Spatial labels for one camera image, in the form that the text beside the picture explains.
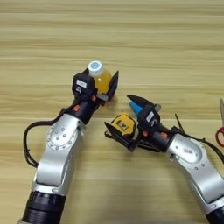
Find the yellow bottle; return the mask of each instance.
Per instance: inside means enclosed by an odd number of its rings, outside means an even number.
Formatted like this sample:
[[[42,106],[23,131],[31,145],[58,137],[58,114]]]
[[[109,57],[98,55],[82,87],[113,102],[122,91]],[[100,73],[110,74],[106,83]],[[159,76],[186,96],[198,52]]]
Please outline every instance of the yellow bottle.
[[[88,64],[88,71],[89,75],[94,77],[95,87],[98,88],[98,93],[106,94],[109,90],[109,82],[112,78],[111,73],[104,69],[102,63],[98,60]]]

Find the yellow tape measure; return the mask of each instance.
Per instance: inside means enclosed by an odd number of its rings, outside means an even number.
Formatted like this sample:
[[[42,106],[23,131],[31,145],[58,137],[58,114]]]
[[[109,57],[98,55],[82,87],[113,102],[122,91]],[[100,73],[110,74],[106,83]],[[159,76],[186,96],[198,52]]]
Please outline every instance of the yellow tape measure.
[[[111,125],[119,130],[123,136],[133,137],[135,134],[136,123],[126,112],[122,112],[118,117],[116,117],[115,120],[112,121]]]

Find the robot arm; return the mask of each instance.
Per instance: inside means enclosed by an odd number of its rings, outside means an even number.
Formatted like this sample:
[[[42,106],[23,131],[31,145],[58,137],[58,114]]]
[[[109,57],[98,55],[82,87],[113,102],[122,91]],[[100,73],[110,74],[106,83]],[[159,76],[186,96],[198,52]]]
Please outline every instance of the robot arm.
[[[119,121],[121,116],[118,116],[111,124],[106,123],[108,128],[106,136],[114,138],[130,151],[138,146],[149,151],[165,153],[185,175],[209,223],[224,223],[224,180],[209,161],[206,149],[201,142],[209,146],[211,144],[205,139],[188,136],[176,127],[171,130],[164,127],[160,123],[159,105],[134,95],[129,95],[129,98],[132,100],[130,106],[137,114],[137,138],[134,140],[133,134],[130,137],[125,130],[118,127],[119,123],[123,127],[127,123],[124,120]],[[220,155],[221,152],[215,146],[213,147]]]
[[[100,105],[111,100],[117,83],[118,72],[109,83],[108,92],[98,95],[95,80],[88,76],[88,70],[74,76],[74,102],[63,109],[56,119],[47,123],[51,127],[47,132],[45,152],[39,163],[29,154],[26,137],[30,128],[45,122],[37,122],[28,127],[24,135],[25,157],[30,165],[37,167],[37,171],[24,216],[18,224],[60,224],[86,124]]]

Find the black cable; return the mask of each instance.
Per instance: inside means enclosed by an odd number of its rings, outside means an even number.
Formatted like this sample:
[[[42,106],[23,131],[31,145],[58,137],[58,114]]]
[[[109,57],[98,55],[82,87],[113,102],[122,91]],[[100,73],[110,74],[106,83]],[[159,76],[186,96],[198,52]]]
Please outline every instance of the black cable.
[[[181,124],[181,122],[180,122],[180,120],[179,120],[178,115],[175,114],[175,116],[176,116],[176,119],[177,119],[177,121],[178,121],[178,126],[179,126],[179,128],[182,130],[183,133],[185,133],[185,130],[184,130],[184,128],[183,128],[183,126],[182,126],[182,124]]]

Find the silver robot arm segment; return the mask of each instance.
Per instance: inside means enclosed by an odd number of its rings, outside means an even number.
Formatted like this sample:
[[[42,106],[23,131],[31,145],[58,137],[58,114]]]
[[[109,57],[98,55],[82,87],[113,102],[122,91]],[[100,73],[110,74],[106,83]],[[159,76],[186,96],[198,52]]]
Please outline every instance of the silver robot arm segment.
[[[85,124],[69,114],[51,126],[23,220],[18,224],[60,223],[84,129]]]
[[[223,177],[210,163],[202,143],[176,134],[166,154],[184,173],[205,215],[224,207]]]

